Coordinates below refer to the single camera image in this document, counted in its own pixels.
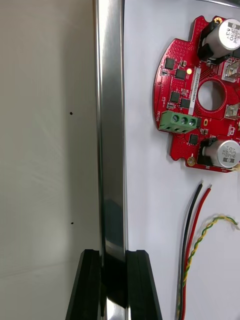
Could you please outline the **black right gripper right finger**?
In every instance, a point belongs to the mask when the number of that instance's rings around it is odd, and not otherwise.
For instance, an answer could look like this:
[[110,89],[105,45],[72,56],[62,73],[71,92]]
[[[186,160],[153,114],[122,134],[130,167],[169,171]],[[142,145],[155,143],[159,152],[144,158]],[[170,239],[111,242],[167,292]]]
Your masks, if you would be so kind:
[[162,314],[149,254],[127,251],[127,293],[132,320],[161,320]]

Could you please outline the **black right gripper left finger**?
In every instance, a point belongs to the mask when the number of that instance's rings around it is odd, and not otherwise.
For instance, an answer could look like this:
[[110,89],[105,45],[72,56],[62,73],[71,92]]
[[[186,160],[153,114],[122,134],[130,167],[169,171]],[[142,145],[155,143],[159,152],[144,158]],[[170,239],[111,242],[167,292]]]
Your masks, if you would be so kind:
[[66,313],[67,320],[99,320],[101,263],[97,250],[84,250],[79,259]]

